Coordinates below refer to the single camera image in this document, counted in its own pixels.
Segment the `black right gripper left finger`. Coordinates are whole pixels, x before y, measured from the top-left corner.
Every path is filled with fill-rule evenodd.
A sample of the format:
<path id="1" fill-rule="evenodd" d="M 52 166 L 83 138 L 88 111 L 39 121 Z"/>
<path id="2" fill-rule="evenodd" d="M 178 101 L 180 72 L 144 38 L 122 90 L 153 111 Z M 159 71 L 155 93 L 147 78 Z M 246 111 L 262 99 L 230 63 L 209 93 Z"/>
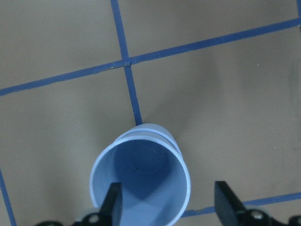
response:
<path id="1" fill-rule="evenodd" d="M 99 211 L 101 226 L 119 226 L 123 210 L 122 184 L 111 183 Z"/>

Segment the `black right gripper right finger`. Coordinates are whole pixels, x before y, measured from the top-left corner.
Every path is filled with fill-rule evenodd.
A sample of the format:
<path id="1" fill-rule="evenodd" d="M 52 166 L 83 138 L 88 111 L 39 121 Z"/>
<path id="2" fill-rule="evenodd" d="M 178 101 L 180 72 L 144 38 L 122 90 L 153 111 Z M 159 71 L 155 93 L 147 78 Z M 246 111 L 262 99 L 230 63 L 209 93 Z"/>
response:
<path id="1" fill-rule="evenodd" d="M 246 207 L 225 181 L 214 183 L 214 208 L 223 226 L 242 225 Z"/>

